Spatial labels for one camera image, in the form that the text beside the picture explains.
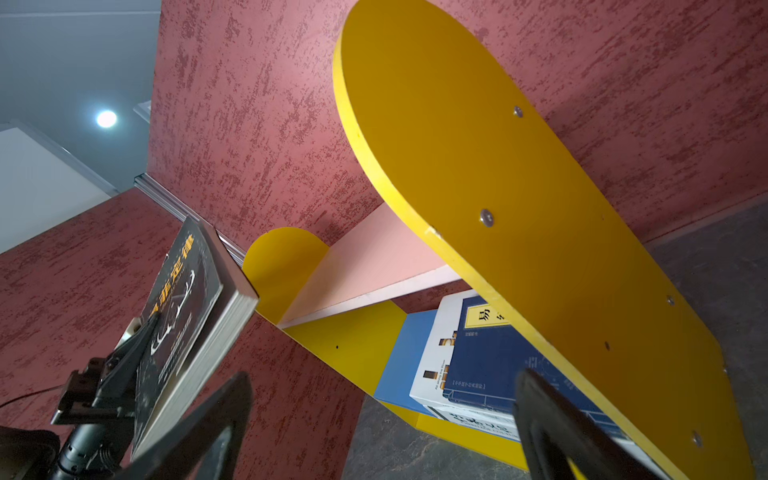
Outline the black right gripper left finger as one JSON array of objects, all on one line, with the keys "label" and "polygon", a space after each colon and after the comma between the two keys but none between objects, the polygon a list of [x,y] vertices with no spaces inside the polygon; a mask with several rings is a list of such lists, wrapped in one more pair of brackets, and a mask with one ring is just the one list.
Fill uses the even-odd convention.
[{"label": "black right gripper left finger", "polygon": [[252,407],[239,372],[174,426],[116,479],[232,479]]}]

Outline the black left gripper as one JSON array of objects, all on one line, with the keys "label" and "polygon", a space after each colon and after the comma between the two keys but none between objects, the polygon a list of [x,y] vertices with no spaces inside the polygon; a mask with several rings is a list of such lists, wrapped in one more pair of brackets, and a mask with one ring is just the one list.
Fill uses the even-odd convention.
[{"label": "black left gripper", "polygon": [[161,313],[134,318],[107,358],[92,358],[73,371],[61,389],[52,425],[89,425],[133,421],[138,370]]}]

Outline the black book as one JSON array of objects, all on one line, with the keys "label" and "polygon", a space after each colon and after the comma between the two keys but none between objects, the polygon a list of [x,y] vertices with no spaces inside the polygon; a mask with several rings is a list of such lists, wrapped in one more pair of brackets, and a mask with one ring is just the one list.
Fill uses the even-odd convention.
[{"label": "black book", "polygon": [[159,320],[137,371],[133,458],[182,418],[258,303],[213,226],[187,218],[141,313]]}]

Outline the white book brown pattern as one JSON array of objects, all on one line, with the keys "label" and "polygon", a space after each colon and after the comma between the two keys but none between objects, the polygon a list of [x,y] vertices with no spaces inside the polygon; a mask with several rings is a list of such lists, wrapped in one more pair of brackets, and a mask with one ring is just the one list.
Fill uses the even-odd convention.
[{"label": "white book brown pattern", "polygon": [[410,397],[442,420],[500,438],[518,441],[518,430],[512,416],[454,403],[444,396],[453,353],[458,343],[463,301],[475,297],[476,292],[473,290],[451,294],[441,300],[436,310],[419,312],[411,316],[417,326],[425,329],[427,337],[410,390]]}]

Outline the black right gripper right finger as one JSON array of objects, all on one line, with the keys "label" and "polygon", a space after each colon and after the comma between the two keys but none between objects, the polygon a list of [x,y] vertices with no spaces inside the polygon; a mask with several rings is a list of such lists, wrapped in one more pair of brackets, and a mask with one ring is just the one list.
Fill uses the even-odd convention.
[{"label": "black right gripper right finger", "polygon": [[531,369],[516,377],[514,417],[533,479],[657,479]]}]

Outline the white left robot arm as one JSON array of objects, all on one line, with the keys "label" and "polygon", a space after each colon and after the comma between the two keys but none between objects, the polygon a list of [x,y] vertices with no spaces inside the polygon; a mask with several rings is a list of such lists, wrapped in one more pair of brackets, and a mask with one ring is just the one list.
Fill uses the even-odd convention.
[{"label": "white left robot arm", "polygon": [[3,479],[108,479],[121,469],[135,431],[139,366],[160,319],[152,313],[109,356],[70,374],[52,419],[74,427],[64,442],[50,430],[1,428]]}]

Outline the blue book yellow label front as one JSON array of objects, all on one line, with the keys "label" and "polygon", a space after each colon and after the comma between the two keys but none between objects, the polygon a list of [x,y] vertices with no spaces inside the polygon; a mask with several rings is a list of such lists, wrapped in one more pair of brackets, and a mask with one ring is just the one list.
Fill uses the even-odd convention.
[{"label": "blue book yellow label front", "polygon": [[511,415],[516,378],[531,369],[609,436],[626,435],[482,297],[462,300],[443,396],[455,404]]}]

